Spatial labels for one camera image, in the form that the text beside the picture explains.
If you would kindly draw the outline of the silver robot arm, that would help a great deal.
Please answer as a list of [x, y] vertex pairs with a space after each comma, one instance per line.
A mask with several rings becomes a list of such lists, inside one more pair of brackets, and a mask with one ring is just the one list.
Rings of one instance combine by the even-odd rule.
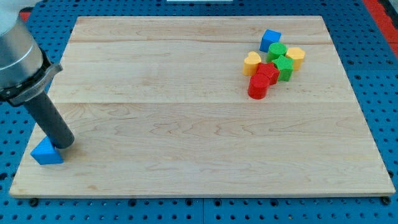
[[1, 0], [1, 101], [19, 106], [35, 98], [62, 71], [51, 63], [19, 15], [39, 0]]

